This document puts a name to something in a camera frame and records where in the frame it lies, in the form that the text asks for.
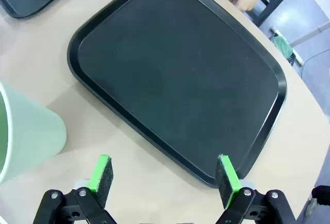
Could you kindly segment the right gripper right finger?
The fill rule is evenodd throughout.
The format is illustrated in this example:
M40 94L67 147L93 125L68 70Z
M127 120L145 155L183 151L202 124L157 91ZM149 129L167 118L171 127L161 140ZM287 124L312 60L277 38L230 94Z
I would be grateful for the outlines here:
M261 194L243 187L229 156L218 156L215 180L224 207L216 224L241 224L244 220L255 224L296 224L285 194L277 189Z

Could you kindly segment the grey metal pole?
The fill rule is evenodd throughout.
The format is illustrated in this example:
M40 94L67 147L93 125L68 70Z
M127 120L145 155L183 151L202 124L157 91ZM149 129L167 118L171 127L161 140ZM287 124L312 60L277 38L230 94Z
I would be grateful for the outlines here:
M329 28L330 28L330 20L327 21L326 23L320 25L320 26L317 26L317 27L316 27L315 29L313 29L312 31L310 31L310 32L308 32L308 33L306 33L306 34L304 34L303 36L301 36L301 37L295 39L294 41L291 41L291 42L289 43L289 45L290 45L291 47L295 47L295 46L297 46L297 45L299 45L299 44L301 44L301 43L303 43L303 42L305 42L305 41L311 39L312 37L314 37L314 36L316 36L316 35L318 35L318 34L324 32L325 30L327 30L327 29L329 29Z

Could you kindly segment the green mop head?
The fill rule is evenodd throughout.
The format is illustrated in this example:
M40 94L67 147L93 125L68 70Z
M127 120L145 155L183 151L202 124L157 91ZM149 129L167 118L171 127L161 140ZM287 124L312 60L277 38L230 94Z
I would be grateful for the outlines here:
M298 53L293 49L289 42L285 39L282 33L274 26L270 27L270 32L272 36L270 40L275 45L275 47L282 53L282 55L287 59L287 61L293 65L295 62L302 67L304 62Z

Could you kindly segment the pale green tall cup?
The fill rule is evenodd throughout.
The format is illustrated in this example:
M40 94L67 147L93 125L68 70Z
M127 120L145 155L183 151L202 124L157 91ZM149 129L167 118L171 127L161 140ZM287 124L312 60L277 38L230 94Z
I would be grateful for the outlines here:
M55 112L0 82L0 184L55 156L66 140Z

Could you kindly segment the dark grey stool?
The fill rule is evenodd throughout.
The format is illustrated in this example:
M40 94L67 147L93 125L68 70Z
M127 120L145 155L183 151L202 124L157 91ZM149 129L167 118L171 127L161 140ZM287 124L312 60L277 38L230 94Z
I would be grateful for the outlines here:
M259 0L246 14L257 27L260 27L282 2L283 0Z

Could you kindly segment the black rounded base part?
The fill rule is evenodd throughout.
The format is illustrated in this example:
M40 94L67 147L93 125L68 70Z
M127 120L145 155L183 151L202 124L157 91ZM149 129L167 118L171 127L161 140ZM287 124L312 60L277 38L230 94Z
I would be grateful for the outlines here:
M309 217L317 205L330 206L330 186L319 185L312 190L305 216Z

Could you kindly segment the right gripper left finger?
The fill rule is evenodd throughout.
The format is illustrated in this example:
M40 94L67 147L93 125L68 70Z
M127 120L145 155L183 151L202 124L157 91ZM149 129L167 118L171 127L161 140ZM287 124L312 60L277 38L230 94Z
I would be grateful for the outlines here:
M46 191L41 199L33 224L113 224L105 210L113 180L111 157L100 155L87 185L63 194L59 190Z

